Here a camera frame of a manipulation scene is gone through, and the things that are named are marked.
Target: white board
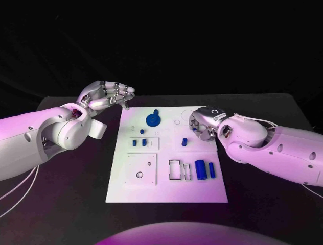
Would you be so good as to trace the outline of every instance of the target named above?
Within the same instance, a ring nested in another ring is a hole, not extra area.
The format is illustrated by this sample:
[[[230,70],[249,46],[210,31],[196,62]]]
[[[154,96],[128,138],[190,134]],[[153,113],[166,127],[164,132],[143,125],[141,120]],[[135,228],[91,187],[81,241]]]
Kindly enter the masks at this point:
[[[199,140],[187,129],[189,115],[199,108],[199,106],[131,107],[128,111],[122,110],[107,203],[228,202],[215,141]],[[145,117],[153,114],[154,109],[158,110],[161,121],[156,127],[150,127],[145,124]],[[145,146],[141,146],[143,138],[147,139]],[[187,138],[187,146],[181,146],[183,138]],[[137,146],[133,146],[133,139],[138,140]],[[131,154],[137,155],[133,162],[128,160]],[[156,155],[156,162],[147,161],[153,155]],[[179,181],[169,179],[169,160],[180,161],[181,180]],[[196,178],[196,160],[203,160],[206,163],[209,176],[206,180]],[[213,162],[215,166],[215,179],[209,175],[209,162]],[[190,181],[184,180],[183,164],[189,164]]]

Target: table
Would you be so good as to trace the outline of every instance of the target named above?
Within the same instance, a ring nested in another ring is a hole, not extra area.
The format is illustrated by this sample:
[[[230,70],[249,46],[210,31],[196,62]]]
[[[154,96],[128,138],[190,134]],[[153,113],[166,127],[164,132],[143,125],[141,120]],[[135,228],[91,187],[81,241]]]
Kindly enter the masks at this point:
[[[48,97],[37,110],[73,102]],[[138,96],[131,107],[215,105],[228,113],[311,130],[288,94]],[[0,219],[0,244],[94,244],[140,225],[194,221],[228,225],[290,244],[323,244],[323,199],[295,184],[248,164],[233,162],[218,142],[229,203],[105,203],[121,107],[95,119],[107,124],[101,140],[86,138],[73,150],[42,164],[33,188]],[[0,181],[0,196],[27,173]],[[30,181],[1,200],[0,214],[13,206]]]

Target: black background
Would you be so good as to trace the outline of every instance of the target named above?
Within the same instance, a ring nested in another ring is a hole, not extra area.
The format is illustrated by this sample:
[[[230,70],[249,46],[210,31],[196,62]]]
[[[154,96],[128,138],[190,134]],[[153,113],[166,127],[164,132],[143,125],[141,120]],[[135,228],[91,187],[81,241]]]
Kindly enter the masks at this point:
[[[99,4],[0,2],[0,118],[109,80],[137,95],[290,93],[323,133],[323,7]]]

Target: white cable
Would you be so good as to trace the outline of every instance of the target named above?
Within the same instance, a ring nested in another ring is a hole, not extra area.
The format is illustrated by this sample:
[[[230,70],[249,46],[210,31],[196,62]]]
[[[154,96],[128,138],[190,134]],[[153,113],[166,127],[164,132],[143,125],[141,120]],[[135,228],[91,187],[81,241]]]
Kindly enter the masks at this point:
[[[36,169],[36,167],[32,169],[32,171],[30,171],[30,173],[29,173],[29,175],[26,176],[26,178],[23,179],[23,181],[19,183],[19,185],[11,189],[11,191],[9,191],[9,193],[6,194],[6,195],[3,195],[1,197],[0,197],[0,200],[17,189],[17,187],[23,184],[23,182],[29,179],[29,177],[30,177],[30,175],[33,174],[33,172],[35,172],[35,169]]]
[[[35,179],[36,179],[37,172],[39,172],[39,166],[37,166],[37,168],[36,168],[35,178],[33,178],[33,181],[32,181],[32,183],[30,183],[30,187],[32,187],[33,184],[35,184]],[[16,207],[16,205],[20,203],[20,201],[23,200],[26,194],[27,194],[29,191],[30,191],[30,187],[29,187],[29,189],[27,189],[27,191],[26,191],[23,197],[20,198],[20,200],[17,201],[17,203],[14,204],[14,206],[13,206],[13,207],[9,209],[9,211],[0,216],[0,218],[1,218],[1,217],[11,211],[11,209],[13,209],[13,208]]]
[[[323,198],[323,196],[321,195],[318,195],[313,190],[310,190],[317,196],[320,196],[321,198]]]
[[[278,125],[277,125],[274,122],[271,122],[271,121],[266,121],[266,120],[262,120],[262,119],[256,119],[256,118],[252,118],[252,117],[246,117],[246,116],[242,116],[242,115],[239,115],[239,114],[236,114],[236,113],[233,113],[233,114],[235,114],[236,116],[245,118],[245,119],[255,120],[255,121],[264,121],[265,123],[271,124],[272,127],[277,127],[277,126],[278,126]]]

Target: robotic hand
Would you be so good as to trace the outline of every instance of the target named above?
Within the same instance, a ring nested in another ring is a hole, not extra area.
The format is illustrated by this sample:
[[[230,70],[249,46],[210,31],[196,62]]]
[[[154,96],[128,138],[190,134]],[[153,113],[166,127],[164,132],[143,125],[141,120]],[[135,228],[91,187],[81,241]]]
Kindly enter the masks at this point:
[[[192,113],[189,128],[203,141],[218,136],[233,161],[292,182],[323,186],[323,135],[238,114],[229,116],[210,106]]]
[[[109,106],[128,110],[134,89],[95,81],[76,102],[0,120],[0,180],[17,176],[58,153],[75,149],[89,135],[101,139],[107,125],[91,119]]]

